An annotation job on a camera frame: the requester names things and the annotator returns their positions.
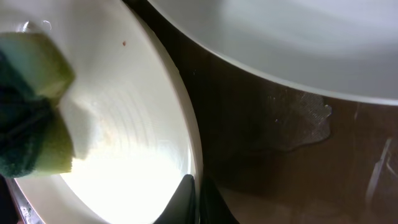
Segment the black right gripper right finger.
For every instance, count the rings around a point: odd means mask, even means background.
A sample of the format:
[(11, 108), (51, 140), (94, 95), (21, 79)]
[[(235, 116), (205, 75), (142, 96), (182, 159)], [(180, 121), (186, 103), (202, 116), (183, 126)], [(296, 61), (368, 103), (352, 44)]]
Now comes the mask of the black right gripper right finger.
[(215, 183), (205, 177), (200, 192), (201, 224), (239, 224), (229, 210)]

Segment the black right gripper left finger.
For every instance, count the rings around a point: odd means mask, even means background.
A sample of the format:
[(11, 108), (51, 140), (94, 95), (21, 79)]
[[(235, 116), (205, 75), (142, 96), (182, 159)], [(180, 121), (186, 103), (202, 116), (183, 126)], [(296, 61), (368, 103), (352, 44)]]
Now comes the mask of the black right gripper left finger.
[(195, 224), (195, 222), (195, 180), (192, 175), (187, 174), (154, 224)]

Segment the white cream plate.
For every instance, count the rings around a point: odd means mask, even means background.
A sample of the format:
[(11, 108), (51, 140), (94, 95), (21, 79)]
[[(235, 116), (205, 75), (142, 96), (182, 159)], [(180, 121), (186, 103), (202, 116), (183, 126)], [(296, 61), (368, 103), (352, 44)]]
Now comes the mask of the white cream plate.
[(1, 2), (1, 30), (47, 34), (76, 80), (60, 102), (72, 171), (16, 184), (44, 223), (154, 223), (183, 177), (202, 172), (195, 113), (181, 76), (125, 3)]

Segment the green yellow sponge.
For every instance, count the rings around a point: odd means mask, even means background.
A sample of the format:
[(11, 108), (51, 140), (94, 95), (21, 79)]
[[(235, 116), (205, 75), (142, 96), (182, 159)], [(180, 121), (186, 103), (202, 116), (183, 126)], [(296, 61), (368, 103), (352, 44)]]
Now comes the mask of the green yellow sponge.
[(39, 33), (1, 34), (1, 175), (70, 172), (73, 144), (59, 105), (75, 76)]

